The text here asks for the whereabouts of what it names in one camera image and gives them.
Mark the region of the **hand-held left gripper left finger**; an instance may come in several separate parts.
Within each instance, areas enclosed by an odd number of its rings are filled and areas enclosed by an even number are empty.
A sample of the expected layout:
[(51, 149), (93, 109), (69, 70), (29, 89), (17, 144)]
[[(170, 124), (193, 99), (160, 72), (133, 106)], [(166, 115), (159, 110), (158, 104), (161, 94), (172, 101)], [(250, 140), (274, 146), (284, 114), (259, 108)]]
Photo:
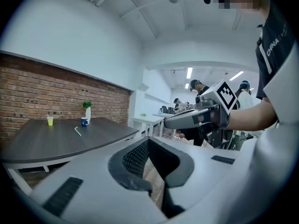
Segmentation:
[(150, 182), (143, 179), (149, 158), (149, 138), (142, 138), (114, 153), (108, 162), (108, 171), (122, 187), (134, 191), (152, 191)]

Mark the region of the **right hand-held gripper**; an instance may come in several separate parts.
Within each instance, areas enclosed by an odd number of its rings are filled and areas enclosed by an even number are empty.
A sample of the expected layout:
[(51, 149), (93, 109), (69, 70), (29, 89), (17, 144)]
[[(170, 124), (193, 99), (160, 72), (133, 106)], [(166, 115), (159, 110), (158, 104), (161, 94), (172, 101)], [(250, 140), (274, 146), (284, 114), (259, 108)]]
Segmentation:
[(191, 135), (195, 133), (214, 148), (229, 148), (234, 132), (225, 129), (236, 101), (228, 83), (221, 80), (197, 96), (193, 108), (166, 118), (164, 126), (182, 133), (192, 131)]

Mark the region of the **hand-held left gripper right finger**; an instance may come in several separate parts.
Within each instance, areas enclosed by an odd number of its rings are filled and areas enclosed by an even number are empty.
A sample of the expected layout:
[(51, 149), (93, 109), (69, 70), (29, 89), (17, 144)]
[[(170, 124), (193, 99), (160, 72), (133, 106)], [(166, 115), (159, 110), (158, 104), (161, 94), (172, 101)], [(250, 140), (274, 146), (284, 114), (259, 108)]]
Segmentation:
[(149, 138), (149, 159), (164, 181), (162, 212), (172, 218), (185, 211), (173, 202), (170, 194), (172, 188), (182, 187), (194, 171), (192, 157), (157, 138)]

